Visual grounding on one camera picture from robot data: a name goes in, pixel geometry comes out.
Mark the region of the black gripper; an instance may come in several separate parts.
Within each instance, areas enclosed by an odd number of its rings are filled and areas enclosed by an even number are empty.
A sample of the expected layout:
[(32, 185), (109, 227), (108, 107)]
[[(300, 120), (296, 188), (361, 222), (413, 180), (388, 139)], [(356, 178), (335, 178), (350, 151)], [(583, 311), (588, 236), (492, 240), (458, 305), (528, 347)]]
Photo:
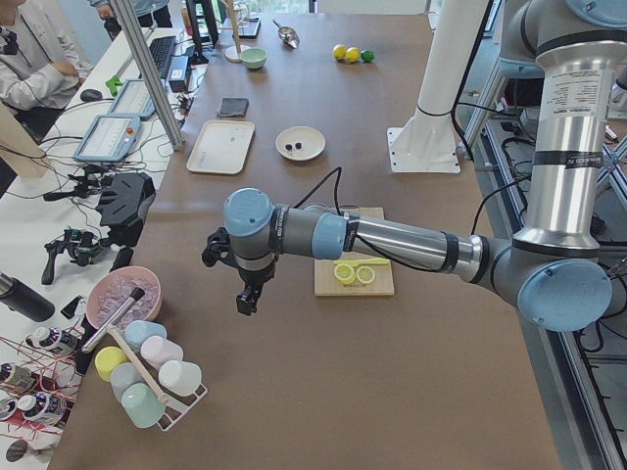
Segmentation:
[(239, 276), (244, 282), (244, 291), (236, 296), (236, 307), (239, 313), (251, 315), (257, 312), (260, 290), (266, 282), (274, 278), (275, 270), (275, 261), (271, 261), (262, 269), (238, 268)]

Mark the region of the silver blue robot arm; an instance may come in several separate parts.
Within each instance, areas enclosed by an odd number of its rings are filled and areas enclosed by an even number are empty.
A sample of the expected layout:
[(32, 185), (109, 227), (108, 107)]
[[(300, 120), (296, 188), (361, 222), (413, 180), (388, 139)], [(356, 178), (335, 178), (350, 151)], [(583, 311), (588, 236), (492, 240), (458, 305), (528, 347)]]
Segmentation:
[(626, 5), (506, 2), (500, 63), (507, 74), (526, 66), (544, 78), (527, 211), (508, 240), (454, 233), (470, 204), (445, 137), (489, 8), (486, 1), (443, 5), (415, 113), (387, 135), (394, 178), (366, 181), (370, 195), (392, 204), (385, 218), (278, 205), (255, 188), (226, 199), (225, 245), (208, 247), (203, 257), (238, 270), (241, 313), (256, 310), (281, 255), (331, 260), (347, 252), (456, 275), (551, 331), (580, 330), (617, 303), (619, 292), (598, 264), (600, 246), (590, 224), (610, 89), (626, 56)]

